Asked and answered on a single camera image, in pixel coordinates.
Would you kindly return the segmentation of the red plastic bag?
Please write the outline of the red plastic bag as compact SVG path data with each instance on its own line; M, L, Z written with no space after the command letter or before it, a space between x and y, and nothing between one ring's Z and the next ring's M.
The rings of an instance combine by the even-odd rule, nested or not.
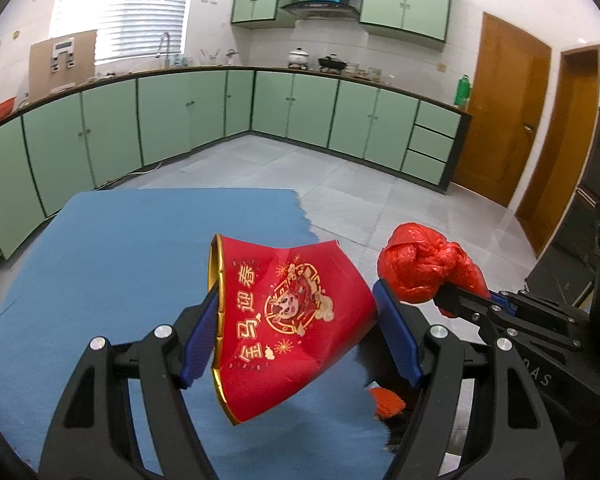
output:
M482 271L457 242L416 222L399 224L377 259L378 280L372 294L385 289L407 304L434 300L441 287L449 285L469 295L492 302Z

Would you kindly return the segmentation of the orange foam fruit net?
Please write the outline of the orange foam fruit net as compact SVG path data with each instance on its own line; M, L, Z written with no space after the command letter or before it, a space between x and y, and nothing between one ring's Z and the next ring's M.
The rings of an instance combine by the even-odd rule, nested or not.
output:
M406 403L395 392L381 387L370 387L368 392L375 403L375 416L387 420L400 415Z

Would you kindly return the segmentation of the red festive paper cup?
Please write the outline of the red festive paper cup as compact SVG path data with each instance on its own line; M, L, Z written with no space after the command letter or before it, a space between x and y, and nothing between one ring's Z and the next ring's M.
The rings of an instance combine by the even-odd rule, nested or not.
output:
M334 240L274 248L215 235L208 285L219 293L214 388L235 425L313 382L377 320L370 288Z

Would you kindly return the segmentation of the black trash bin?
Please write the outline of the black trash bin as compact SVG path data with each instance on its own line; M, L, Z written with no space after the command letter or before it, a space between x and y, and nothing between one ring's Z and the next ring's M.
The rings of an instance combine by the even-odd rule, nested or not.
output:
M400 375L378 326L356 346L355 361L365 370L365 388L374 400L375 418L389 431L385 449L396 454L414 416L420 390Z

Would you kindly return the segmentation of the green lower kitchen cabinets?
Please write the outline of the green lower kitchen cabinets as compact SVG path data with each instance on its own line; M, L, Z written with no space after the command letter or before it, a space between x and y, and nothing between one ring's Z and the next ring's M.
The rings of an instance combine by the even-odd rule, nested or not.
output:
M87 84L0 120L0 261L76 194L247 133L442 192L469 124L412 92L300 70L182 68Z

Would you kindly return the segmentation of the kitchen faucet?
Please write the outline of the kitchen faucet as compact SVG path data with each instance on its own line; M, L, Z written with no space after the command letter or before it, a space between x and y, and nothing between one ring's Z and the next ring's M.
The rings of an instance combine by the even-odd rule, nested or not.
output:
M163 60L163 67L169 68L171 66L171 35L170 32L164 32L160 36L160 42L156 58Z

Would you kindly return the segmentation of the black glass cabinet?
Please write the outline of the black glass cabinet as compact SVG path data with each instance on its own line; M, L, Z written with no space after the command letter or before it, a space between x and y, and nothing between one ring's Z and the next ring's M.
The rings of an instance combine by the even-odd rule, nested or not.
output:
M565 218L526 278L526 291L577 307L593 291L598 257L595 207L600 203L600 110L594 144Z

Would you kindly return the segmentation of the blue scalloped table mat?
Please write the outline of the blue scalloped table mat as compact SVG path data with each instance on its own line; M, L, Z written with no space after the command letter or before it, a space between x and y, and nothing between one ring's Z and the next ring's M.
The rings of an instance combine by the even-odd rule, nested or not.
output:
M81 193L36 240L0 307L0 430L31 465L87 344L123 344L207 292L212 238L316 240L290 191L153 188ZM183 394L223 479L379 479L392 457L364 368L344 356L306 388L235 426L204 375Z

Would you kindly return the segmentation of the wooden door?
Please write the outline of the wooden door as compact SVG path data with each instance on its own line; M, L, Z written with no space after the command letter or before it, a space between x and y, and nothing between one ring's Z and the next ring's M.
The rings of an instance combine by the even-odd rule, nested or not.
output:
M535 36L483 15L471 122L455 183L502 206L510 203L540 125L551 55Z
M562 52L547 133L516 210L536 256L550 244L580 181L599 102L600 46L587 44Z

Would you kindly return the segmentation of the green bottle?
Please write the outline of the green bottle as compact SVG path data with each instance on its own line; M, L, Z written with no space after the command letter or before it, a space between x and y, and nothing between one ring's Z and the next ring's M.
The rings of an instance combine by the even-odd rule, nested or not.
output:
M459 110L466 110L471 92L471 81L468 75L463 75L457 81L454 105Z

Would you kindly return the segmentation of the black wok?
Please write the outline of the black wok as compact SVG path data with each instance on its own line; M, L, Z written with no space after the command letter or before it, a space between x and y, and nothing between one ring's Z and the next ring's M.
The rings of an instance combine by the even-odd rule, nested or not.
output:
M340 75L346 68L347 63L336 56L325 55L318 59L321 73L330 73Z

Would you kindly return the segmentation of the white cooking pot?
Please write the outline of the white cooking pot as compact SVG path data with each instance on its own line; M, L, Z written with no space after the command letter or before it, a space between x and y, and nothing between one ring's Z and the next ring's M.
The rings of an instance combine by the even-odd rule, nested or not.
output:
M290 70L308 70L310 55L308 52L298 47L291 50L287 56L287 67Z

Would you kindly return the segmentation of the brown cardboard board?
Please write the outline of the brown cardboard board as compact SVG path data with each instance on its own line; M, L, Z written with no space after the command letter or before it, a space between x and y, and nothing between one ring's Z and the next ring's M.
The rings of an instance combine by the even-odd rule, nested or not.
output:
M29 101L35 102L95 75L95 29L38 42L30 47Z

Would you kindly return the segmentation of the range hood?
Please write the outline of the range hood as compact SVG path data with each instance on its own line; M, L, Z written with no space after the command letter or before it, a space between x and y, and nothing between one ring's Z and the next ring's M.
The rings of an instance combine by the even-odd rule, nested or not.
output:
M298 20L312 18L360 19L360 12L352 6L350 0L291 0L282 6L282 10Z

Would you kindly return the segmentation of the window blinds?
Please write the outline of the window blinds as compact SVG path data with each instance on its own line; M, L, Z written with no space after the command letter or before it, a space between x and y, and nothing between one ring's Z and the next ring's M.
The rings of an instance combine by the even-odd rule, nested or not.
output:
M55 0L50 36L95 29L97 63L156 55L164 32L182 53L188 10L189 0Z

